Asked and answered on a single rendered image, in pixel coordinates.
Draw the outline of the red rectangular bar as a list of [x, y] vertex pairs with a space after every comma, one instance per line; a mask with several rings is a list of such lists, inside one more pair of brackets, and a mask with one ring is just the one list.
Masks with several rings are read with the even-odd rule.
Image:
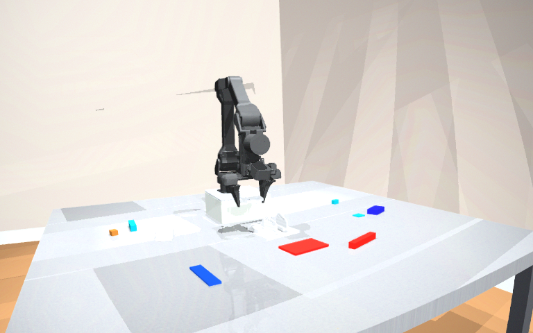
[[356, 238], [349, 242], [348, 247], [352, 249], [357, 249], [360, 246], [363, 246], [364, 244], [367, 244], [368, 242], [375, 239], [375, 232], [369, 232], [367, 234], [362, 235], [359, 238]]

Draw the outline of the cyan rectangular block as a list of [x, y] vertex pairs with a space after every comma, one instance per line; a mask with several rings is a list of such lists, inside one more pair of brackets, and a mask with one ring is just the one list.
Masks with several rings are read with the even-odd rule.
[[128, 226], [129, 226], [131, 232], [132, 231], [137, 231], [137, 225], [136, 225], [134, 220], [129, 220], [128, 221]]

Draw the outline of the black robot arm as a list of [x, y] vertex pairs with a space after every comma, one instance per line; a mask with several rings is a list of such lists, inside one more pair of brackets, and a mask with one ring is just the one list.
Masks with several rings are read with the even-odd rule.
[[[216, 97], [221, 103], [221, 148], [217, 153], [214, 174], [240, 174], [239, 153], [253, 153], [264, 155], [270, 148], [266, 132], [266, 124], [257, 106], [249, 101], [244, 89], [243, 78], [229, 76], [219, 78], [215, 82]], [[235, 114], [234, 114], [235, 107]], [[235, 147], [235, 127], [238, 132], [239, 150]], [[250, 160], [251, 159], [251, 160]], [[222, 172], [227, 171], [227, 172]], [[264, 163], [264, 158], [254, 162], [249, 158], [246, 165], [246, 175], [252, 175], [254, 180], [270, 180], [277, 172], [277, 164]]]

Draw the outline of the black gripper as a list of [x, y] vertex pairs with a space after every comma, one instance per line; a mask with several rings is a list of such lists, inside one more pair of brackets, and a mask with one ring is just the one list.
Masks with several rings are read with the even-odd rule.
[[[253, 179], [252, 175], [246, 175], [246, 165], [249, 161], [249, 158], [253, 158], [254, 162], [259, 162], [261, 156], [253, 153], [239, 153], [239, 155], [237, 156], [237, 159], [239, 160], [239, 170], [237, 171], [240, 174], [236, 175], [234, 173], [219, 173], [217, 176], [217, 183], [228, 188], [237, 207], [240, 207], [239, 188], [241, 186], [238, 185], [238, 181]], [[280, 178], [281, 172], [279, 169], [277, 169], [276, 174], [271, 175], [270, 180], [259, 180], [260, 196], [264, 198], [262, 203], [265, 202], [269, 187], [272, 185], [273, 182], [276, 181], [275, 179]]]

